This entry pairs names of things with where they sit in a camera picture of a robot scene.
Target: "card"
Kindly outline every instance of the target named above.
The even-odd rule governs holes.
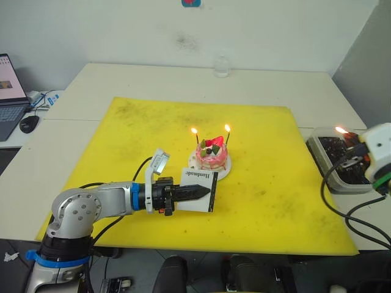
[[[198,200],[180,201],[177,203],[176,209],[182,211],[213,212],[217,176],[218,172],[183,168],[180,186],[199,184],[209,188],[211,192]]]

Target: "laptop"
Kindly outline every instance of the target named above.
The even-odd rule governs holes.
[[[30,107],[7,54],[0,54],[0,142],[5,142]]]

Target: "candle flame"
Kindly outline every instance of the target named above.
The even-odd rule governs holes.
[[[346,130],[344,130],[342,127],[339,127],[339,126],[337,126],[337,127],[335,128],[335,130],[338,131],[338,132],[340,132],[340,133],[342,133],[342,134],[349,133],[349,131],[346,131]]]

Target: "robotic arm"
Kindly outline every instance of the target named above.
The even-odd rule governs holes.
[[[145,184],[107,183],[90,189],[69,189],[58,195],[40,250],[27,253],[28,259],[35,260],[27,293],[36,292],[44,284],[65,283],[82,275],[95,243],[91,238],[94,222],[142,209],[148,213],[164,210],[165,215],[172,215],[175,201],[196,200],[210,192],[200,185],[174,185],[172,177],[154,181],[153,174],[160,175],[168,159],[163,150],[156,151],[145,171]]]

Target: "blue ring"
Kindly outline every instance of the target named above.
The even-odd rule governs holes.
[[[132,183],[132,194],[133,194],[133,209],[135,211],[139,211],[139,191],[140,191],[140,185],[138,183]]]
[[[26,258],[29,261],[36,261],[43,267],[52,267],[56,269],[60,269],[62,267],[76,267],[80,266],[81,264],[85,264],[89,261],[90,257],[86,256],[85,258],[77,259],[75,261],[48,261],[47,259],[41,258],[36,250],[28,250],[26,252]]]

